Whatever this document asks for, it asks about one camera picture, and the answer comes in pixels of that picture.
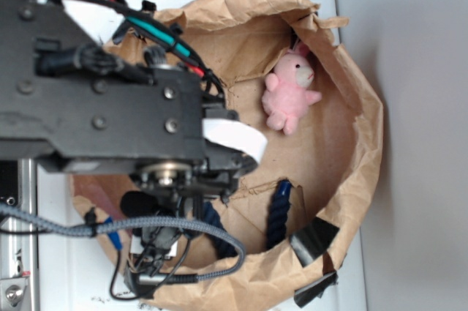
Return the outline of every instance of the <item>white wall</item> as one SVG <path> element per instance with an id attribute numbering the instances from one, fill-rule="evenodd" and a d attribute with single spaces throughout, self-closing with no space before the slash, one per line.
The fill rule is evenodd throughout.
<path id="1" fill-rule="evenodd" d="M 468 0 L 337 0 L 386 105 L 362 227 L 369 311 L 468 310 Z"/>

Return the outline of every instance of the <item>bunny ear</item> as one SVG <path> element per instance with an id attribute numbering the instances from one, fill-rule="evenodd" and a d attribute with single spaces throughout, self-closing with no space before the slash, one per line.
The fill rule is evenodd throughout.
<path id="1" fill-rule="evenodd" d="M 306 57 L 309 52 L 309 47 L 303 42 L 298 42 L 294 47 L 294 53 L 297 53 L 303 57 Z"/>

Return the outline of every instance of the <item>wire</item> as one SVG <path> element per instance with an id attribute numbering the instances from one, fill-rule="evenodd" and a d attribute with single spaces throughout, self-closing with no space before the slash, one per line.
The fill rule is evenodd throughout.
<path id="1" fill-rule="evenodd" d="M 40 234 L 48 234 L 50 231 L 41 230 L 41 231 L 9 231 L 7 229 L 0 228 L 0 234 L 9 234 L 11 236 L 38 236 Z"/>
<path id="2" fill-rule="evenodd" d="M 122 298 L 121 296 L 118 296 L 114 294 L 113 289 L 114 285 L 117 280 L 117 274 L 118 271 L 121 268 L 121 251 L 117 250 L 117 263 L 116 263 L 116 269 L 114 269 L 114 273 L 112 275 L 112 280 L 110 281 L 110 287 L 109 287 L 109 294 L 112 297 L 112 299 L 119 300 L 119 301 L 133 301 L 133 300 L 138 300 L 138 299 L 147 299 L 151 297 L 154 293 L 156 293 L 157 290 L 159 290 L 162 286 L 166 285 L 167 282 L 169 282 L 169 279 L 177 272 L 177 270 L 181 267 L 182 263 L 184 263 L 187 255 L 189 254 L 190 250 L 190 244 L 191 240 L 187 240 L 187 244 L 185 246 L 184 252 L 182 253 L 182 256 L 178 259 L 177 263 L 174 265 L 173 269 L 166 275 L 166 277 L 151 291 L 148 293 L 132 296 L 130 298 Z"/>
<path id="3" fill-rule="evenodd" d="M 218 92 L 217 97 L 225 104 L 224 90 L 221 81 L 215 76 L 213 71 L 205 66 L 203 60 L 187 43 L 185 43 L 179 36 L 172 33 L 172 31 L 164 24 L 154 20 L 152 17 L 144 12 L 138 12 L 130 9 L 125 0 L 76 0 L 97 4 L 104 7 L 109 7 L 117 13 L 127 18 L 127 21 L 136 28 L 143 36 L 153 40 L 164 46 L 166 50 L 174 53 L 183 62 L 192 66 L 195 73 L 202 76 L 203 80 L 207 81 L 209 86 L 215 85 Z"/>
<path id="4" fill-rule="evenodd" d="M 16 207 L 8 206 L 5 203 L 0 203 L 0 215 L 17 218 L 24 222 L 31 223 L 32 225 L 35 225 L 38 228 L 42 228 L 44 230 L 50 231 L 51 233 L 60 234 L 62 236 L 93 237 L 96 234 L 108 234 L 111 232 L 133 228 L 171 227 L 206 233 L 220 238 L 234 246 L 235 250 L 238 252 L 238 260 L 232 267 L 224 269 L 222 271 L 199 274 L 195 277 L 197 281 L 209 280 L 211 278 L 217 278 L 228 274 L 232 274 L 242 267 L 242 264 L 244 263 L 246 257 L 245 246 L 243 246 L 239 240 L 237 240 L 222 229 L 213 227 L 212 225 L 197 220 L 186 220 L 183 218 L 163 216 L 143 216 L 108 223 L 99 223 L 94 225 L 93 227 L 87 225 L 65 227 L 63 225 L 58 225 L 54 222 L 38 217 L 35 214 L 30 214 L 29 212 L 21 211 Z"/>

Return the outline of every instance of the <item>gray braided cable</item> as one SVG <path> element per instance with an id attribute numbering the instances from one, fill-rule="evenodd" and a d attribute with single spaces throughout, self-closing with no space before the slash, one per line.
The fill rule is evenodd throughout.
<path id="1" fill-rule="evenodd" d="M 14 217 L 18 220 L 30 223 L 38 228 L 45 229 L 51 233 L 59 234 L 62 236 L 72 236 L 72 237 L 92 237 L 94 235 L 94 229 L 87 225 L 79 225 L 74 227 L 65 227 L 57 223 L 51 222 L 34 214 L 30 214 L 20 209 L 8 206 L 5 203 L 0 203 L 0 215 Z M 108 234 L 125 229 L 133 228 L 144 228 L 144 227 L 171 227 L 171 228 L 181 228 L 187 229 L 190 231 L 197 231 L 201 233 L 206 233 L 212 236 L 215 236 L 219 239 L 226 241 L 227 243 L 234 246 L 235 250 L 238 252 L 238 260 L 234 266 L 222 270 L 215 271 L 205 274 L 197 275 L 197 280 L 209 280 L 212 278 L 217 278 L 232 274 L 238 271 L 242 264 L 245 261 L 246 249 L 244 245 L 228 234 L 226 231 L 209 225 L 207 223 L 197 221 L 197 220 L 186 220 L 184 218 L 175 218 L 175 217 L 161 217 L 161 216 L 146 216 L 146 217 L 133 217 L 126 220 L 114 221 L 109 223 L 98 224 L 95 227 L 95 232 L 97 234 Z"/>

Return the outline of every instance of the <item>crumpled paper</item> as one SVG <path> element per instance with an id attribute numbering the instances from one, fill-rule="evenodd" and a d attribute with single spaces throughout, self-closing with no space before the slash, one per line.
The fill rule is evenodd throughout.
<path id="1" fill-rule="evenodd" d="M 222 79 L 228 108 L 263 132 L 269 143 L 260 167 L 242 178 L 229 207 L 214 201 L 224 227 L 246 245 L 249 254 L 242 269 L 198 284 L 165 286 L 149 304 L 168 310 L 267 310 L 321 278 L 330 268 L 329 258 L 334 269 L 341 266 L 377 184 L 383 111 L 344 46 L 334 44 L 330 29 L 346 25 L 347 18 L 319 19 L 314 14 L 318 7 L 309 0 L 196 0 L 182 9 L 155 13 L 167 25 L 181 24 L 184 40 Z M 265 75 L 296 34 L 312 52 L 316 75 L 312 89 L 322 92 L 323 99 L 311 106 L 294 135 L 285 136 L 266 127 L 260 98 Z M 106 48 L 139 62 L 148 43 L 129 32 L 120 45 L 110 42 Z M 325 263 L 318 258 L 303 268 L 287 239 L 265 251 L 268 207 L 276 184 L 284 178 L 293 184 L 288 234 L 316 216 L 340 228 Z M 72 180 L 80 213 L 95 205 L 121 217 L 118 202 L 133 188 L 127 176 Z M 99 239 L 112 258 L 107 238 Z M 184 245 L 179 244 L 179 254 Z M 235 259 L 216 261 L 211 241 L 200 237 L 178 273 L 226 269 Z"/>

